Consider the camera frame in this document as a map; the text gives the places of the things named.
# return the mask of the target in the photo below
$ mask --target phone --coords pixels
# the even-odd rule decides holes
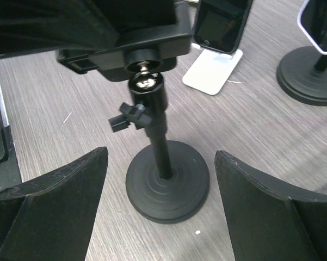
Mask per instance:
[[[193,40],[211,51],[233,54],[239,47],[253,0],[200,0]]]
[[[298,25],[315,48],[327,55],[327,0],[306,0],[298,15]]]

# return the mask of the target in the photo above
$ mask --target black round base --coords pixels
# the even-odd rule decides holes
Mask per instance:
[[[126,177],[128,198],[134,208],[156,223],[178,223],[203,206],[209,192],[209,170],[191,146],[167,141],[173,177],[159,177],[151,145],[132,160]]]
[[[277,68],[277,81],[295,100],[327,106],[327,69],[318,72],[314,65],[321,54],[313,46],[295,49],[283,57]]]

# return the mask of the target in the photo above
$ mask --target desk surface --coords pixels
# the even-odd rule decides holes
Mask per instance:
[[[275,79],[280,59],[309,45],[296,24],[303,0],[257,0],[241,49],[244,57],[220,94],[182,84],[200,51],[165,73],[168,138],[195,147],[211,171],[202,210],[173,226],[139,216],[125,189],[131,159],[149,144],[134,128],[112,133],[108,118],[129,102],[126,83],[97,72],[76,75],[53,53],[0,61],[1,82],[17,157],[26,181],[97,146],[109,149],[109,169],[87,260],[234,260],[214,170],[216,150],[306,189],[327,193],[327,108],[289,98]]]

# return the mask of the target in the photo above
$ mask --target metal pole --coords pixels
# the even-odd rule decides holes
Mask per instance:
[[[159,177],[167,180],[173,176],[166,138],[150,139]]]
[[[314,69],[318,72],[324,72],[327,68],[327,55],[322,55],[314,65]]]

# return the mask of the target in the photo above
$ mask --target black phone stand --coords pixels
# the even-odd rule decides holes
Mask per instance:
[[[128,82],[134,105],[123,103],[121,114],[109,120],[114,132],[130,123],[145,129],[151,145],[129,165],[127,195],[134,208],[157,223],[177,223],[193,216],[209,192],[208,166],[191,146],[166,141],[168,100],[163,76],[137,73]]]
[[[313,46],[291,51],[278,65],[277,81],[291,98],[327,106],[327,55],[319,54]]]

